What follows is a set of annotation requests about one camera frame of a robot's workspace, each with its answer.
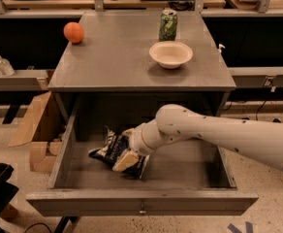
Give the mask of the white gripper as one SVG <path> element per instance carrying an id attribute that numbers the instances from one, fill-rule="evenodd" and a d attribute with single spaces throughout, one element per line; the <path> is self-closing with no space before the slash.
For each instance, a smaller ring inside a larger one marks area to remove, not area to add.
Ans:
<path id="1" fill-rule="evenodd" d="M 151 148 L 149 148 L 142 138 L 142 127 L 130 128 L 124 130 L 122 135 L 129 137 L 130 150 L 125 150 L 117 158 L 115 164 L 112 167 L 114 172 L 123 172 L 127 168 L 132 167 L 139 161 L 140 156 L 147 156 L 151 154 Z"/>

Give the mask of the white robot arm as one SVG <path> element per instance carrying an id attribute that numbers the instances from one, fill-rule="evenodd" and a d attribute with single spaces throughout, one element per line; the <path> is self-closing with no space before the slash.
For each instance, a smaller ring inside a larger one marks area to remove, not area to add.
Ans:
<path id="1" fill-rule="evenodd" d="M 283 123 L 203 116 L 176 104 L 129 131 L 128 149 L 113 170 L 122 172 L 162 146 L 197 138 L 283 171 Z"/>

